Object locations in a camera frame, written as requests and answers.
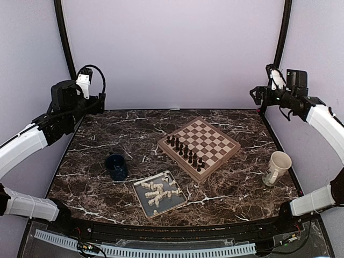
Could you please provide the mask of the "wooden chess board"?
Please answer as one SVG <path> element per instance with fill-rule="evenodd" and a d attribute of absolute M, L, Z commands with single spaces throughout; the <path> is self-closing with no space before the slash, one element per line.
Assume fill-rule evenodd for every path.
<path fill-rule="evenodd" d="M 199 173 L 164 144 L 168 135 L 157 142 L 158 147 L 165 154 L 176 161 L 179 167 L 199 183 L 205 181 L 206 178 L 236 154 L 241 147 L 237 141 L 201 117 L 192 120 L 169 135 L 178 137 L 180 142 L 188 145 L 189 149 L 205 162 L 205 170 Z"/>

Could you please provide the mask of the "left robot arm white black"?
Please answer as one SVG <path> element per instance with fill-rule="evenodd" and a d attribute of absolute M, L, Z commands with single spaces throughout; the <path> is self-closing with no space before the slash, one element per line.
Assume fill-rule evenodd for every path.
<path fill-rule="evenodd" d="M 22 131 L 1 145 L 1 176 L 32 154 L 75 131 L 85 114 L 104 111 L 105 92 L 90 96 L 90 82 L 66 80 L 51 88 L 52 101 L 46 113 L 32 120 Z M 1 215 L 15 215 L 54 221 L 64 234 L 72 234 L 76 223 L 69 209 L 58 200 L 38 198 L 1 186 Z"/>

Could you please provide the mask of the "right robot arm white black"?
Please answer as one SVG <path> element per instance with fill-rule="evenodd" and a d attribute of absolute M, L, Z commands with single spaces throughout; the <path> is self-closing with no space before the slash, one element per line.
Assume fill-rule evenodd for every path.
<path fill-rule="evenodd" d="M 277 105 L 290 109 L 294 116 L 317 130 L 343 161 L 343 123 L 338 120 L 332 109 L 318 97 L 308 96 L 307 87 L 293 86 L 291 90 L 272 89 L 258 86 L 249 92 L 256 105 L 264 107 Z M 307 195 L 284 202 L 279 210 L 274 228 L 279 233 L 286 233 L 295 224 L 295 217 L 312 212 L 320 212 L 332 207 L 343 207 L 343 170 L 326 186 Z"/>

